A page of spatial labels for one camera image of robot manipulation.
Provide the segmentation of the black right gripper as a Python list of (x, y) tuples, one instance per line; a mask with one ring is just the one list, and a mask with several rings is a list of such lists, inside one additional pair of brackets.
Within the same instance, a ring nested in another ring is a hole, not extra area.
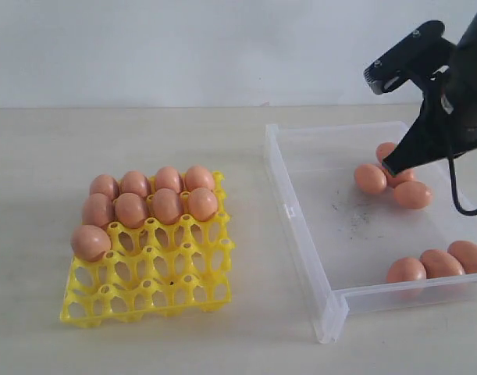
[(422, 104), (417, 119), (401, 140), (401, 145), (382, 161), (391, 176), (409, 170), (415, 164), (429, 164), (440, 159), (454, 160), (454, 156), (447, 151), (451, 146), (447, 139), (449, 114), (441, 103), (450, 71), (435, 72), (429, 77), (410, 72), (409, 76), (422, 92)]

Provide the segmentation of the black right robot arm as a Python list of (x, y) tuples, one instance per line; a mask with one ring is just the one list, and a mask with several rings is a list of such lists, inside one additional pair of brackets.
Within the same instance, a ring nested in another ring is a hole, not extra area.
[(422, 92), (418, 118), (383, 159), (392, 175), (477, 148), (477, 13), (457, 44), (444, 29), (439, 20), (423, 23), (365, 71), (376, 94), (409, 80)]

